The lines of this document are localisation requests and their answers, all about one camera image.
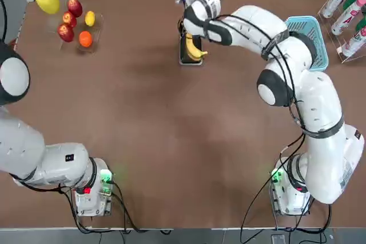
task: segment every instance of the green indicator light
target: green indicator light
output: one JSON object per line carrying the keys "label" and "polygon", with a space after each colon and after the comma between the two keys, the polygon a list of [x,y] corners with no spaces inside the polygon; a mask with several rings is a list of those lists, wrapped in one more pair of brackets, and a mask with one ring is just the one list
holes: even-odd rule
{"label": "green indicator light", "polygon": [[277,169],[273,170],[272,171],[272,182],[273,183],[280,182],[282,173],[283,173],[282,169],[279,169],[278,171],[277,171]]}
{"label": "green indicator light", "polygon": [[110,181],[112,180],[112,172],[107,169],[101,170],[101,179],[103,181]]}

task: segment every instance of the banana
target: banana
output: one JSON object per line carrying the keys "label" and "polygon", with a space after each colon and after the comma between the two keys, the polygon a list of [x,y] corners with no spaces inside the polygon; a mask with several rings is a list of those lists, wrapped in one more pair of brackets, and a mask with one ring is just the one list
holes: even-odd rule
{"label": "banana", "polygon": [[200,49],[196,48],[196,46],[193,43],[193,37],[191,34],[188,33],[186,34],[185,45],[188,56],[194,61],[200,61],[204,55],[208,54],[207,51],[200,51]]}

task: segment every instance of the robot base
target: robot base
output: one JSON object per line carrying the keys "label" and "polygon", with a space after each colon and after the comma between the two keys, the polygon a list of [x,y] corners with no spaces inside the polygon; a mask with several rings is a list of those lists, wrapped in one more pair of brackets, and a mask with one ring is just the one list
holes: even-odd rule
{"label": "robot base", "polygon": [[75,192],[75,201],[80,217],[95,217],[110,215],[112,210],[112,186],[103,182],[104,173],[112,173],[107,164],[100,158],[93,158],[97,165],[96,180],[93,186],[84,194]]}
{"label": "robot base", "polygon": [[276,167],[272,171],[271,181],[271,200],[274,212],[278,215],[301,215],[308,212],[308,201],[310,193],[302,193],[296,190],[290,183],[288,175],[285,171],[287,164],[281,166],[281,161],[277,161]]}

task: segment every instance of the orange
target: orange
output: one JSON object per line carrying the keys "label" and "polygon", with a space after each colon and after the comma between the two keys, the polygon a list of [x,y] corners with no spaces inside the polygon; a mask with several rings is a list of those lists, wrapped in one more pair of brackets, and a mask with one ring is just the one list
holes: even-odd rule
{"label": "orange", "polygon": [[88,48],[93,43],[93,37],[88,31],[82,31],[79,35],[80,45]]}

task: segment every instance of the clear acrylic stand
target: clear acrylic stand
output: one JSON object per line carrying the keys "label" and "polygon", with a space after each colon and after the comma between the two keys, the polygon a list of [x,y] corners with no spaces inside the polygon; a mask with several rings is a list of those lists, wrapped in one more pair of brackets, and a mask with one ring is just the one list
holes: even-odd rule
{"label": "clear acrylic stand", "polygon": [[[82,14],[80,17],[77,18],[77,24],[73,28],[73,31],[74,31],[73,41],[65,42],[59,37],[59,35],[57,33],[57,29],[58,29],[58,26],[63,23],[62,16],[63,16],[64,12],[68,11],[68,8],[67,8],[68,1],[69,0],[60,0],[59,12],[56,15],[52,16],[52,18],[49,20],[50,24],[47,24],[48,27],[50,28],[49,30],[52,33],[55,33],[58,37],[58,43],[59,43],[58,48],[61,51],[85,51],[85,52],[89,52],[89,53],[95,52],[97,49],[97,46],[98,46],[98,41],[99,41],[100,33],[101,33],[101,30],[103,27],[104,18],[101,13],[93,10],[92,5],[85,4],[85,3],[83,3],[83,1],[80,1],[81,6],[82,6]],[[93,11],[96,15],[96,21],[92,27],[88,26],[85,23],[85,15],[88,11]],[[79,35],[82,31],[88,31],[91,34],[91,37],[93,38],[93,43],[89,47],[83,47],[79,43]]]}
{"label": "clear acrylic stand", "polygon": [[342,2],[339,7],[336,9],[336,11],[333,13],[333,16],[330,18],[324,18],[321,14],[321,10],[325,6],[320,9],[317,15],[317,19],[319,21],[320,26],[322,29],[326,29],[328,36],[330,37],[331,41],[333,42],[333,45],[335,47],[335,51],[338,53],[339,58],[341,59],[341,62],[348,62],[351,60],[358,59],[360,57],[366,56],[366,47],[363,46],[360,50],[354,53],[351,57],[346,57],[342,54],[342,45],[347,43],[353,35],[356,33],[356,25],[360,22],[360,20],[364,17],[362,12],[359,12],[357,16],[354,17],[354,19],[350,22],[348,27],[340,34],[340,35],[334,35],[332,33],[332,25],[333,23],[338,19],[338,17],[343,13],[343,3]]}
{"label": "clear acrylic stand", "polygon": [[[103,26],[103,15],[100,13],[96,13],[96,21],[94,23],[94,25],[92,27],[88,26],[84,19],[85,19],[85,14],[87,11],[83,11],[82,15],[78,18],[78,23],[77,25],[74,27],[73,31],[74,31],[74,40],[71,42],[65,42],[62,39],[61,40],[61,45],[60,45],[60,50],[62,51],[69,51],[69,50],[79,50],[79,51],[86,51],[89,53],[93,53],[96,51],[97,46],[98,46],[98,41],[100,38],[100,33],[102,30],[102,26]],[[82,31],[88,31],[91,34],[91,37],[93,38],[93,43],[89,46],[89,47],[83,47],[82,45],[80,45],[79,43],[79,35]]]}

